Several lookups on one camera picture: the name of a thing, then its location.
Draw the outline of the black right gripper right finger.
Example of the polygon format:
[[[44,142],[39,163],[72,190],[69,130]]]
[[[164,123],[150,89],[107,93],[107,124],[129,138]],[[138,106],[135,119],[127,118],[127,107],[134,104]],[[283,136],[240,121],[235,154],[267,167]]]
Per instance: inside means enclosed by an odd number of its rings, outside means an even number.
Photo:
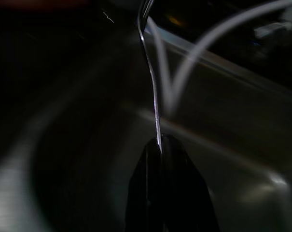
[[[220,231],[207,184],[182,143],[164,134],[165,223],[170,232]]]

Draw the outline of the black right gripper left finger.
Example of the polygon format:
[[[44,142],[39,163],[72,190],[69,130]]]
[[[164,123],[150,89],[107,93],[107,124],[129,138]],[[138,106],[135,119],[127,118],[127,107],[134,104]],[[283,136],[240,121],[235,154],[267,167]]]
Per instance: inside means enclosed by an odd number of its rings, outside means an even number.
[[[161,161],[156,140],[143,149],[128,186],[125,212],[126,232],[161,232]]]

